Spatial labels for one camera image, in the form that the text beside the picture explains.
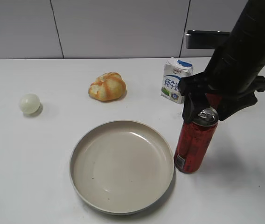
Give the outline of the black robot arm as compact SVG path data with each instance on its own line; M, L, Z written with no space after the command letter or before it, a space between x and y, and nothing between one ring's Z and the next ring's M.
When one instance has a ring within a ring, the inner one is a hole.
M265 0L248 1L231 32L189 30L185 38L188 49L214 50L203 72L179 82L185 123L209 107L223 121L257 103L255 92L265 91Z

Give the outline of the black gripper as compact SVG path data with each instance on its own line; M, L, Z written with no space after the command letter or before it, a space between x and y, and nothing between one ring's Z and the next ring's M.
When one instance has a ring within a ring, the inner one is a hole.
M209 108L205 93L229 97L222 98L217 107L220 121L255 105L258 100L252 92L265 91L265 78L259 75L264 65L265 43L225 43L217 48L203 72L179 82L178 89L185 96L184 122L193 122Z

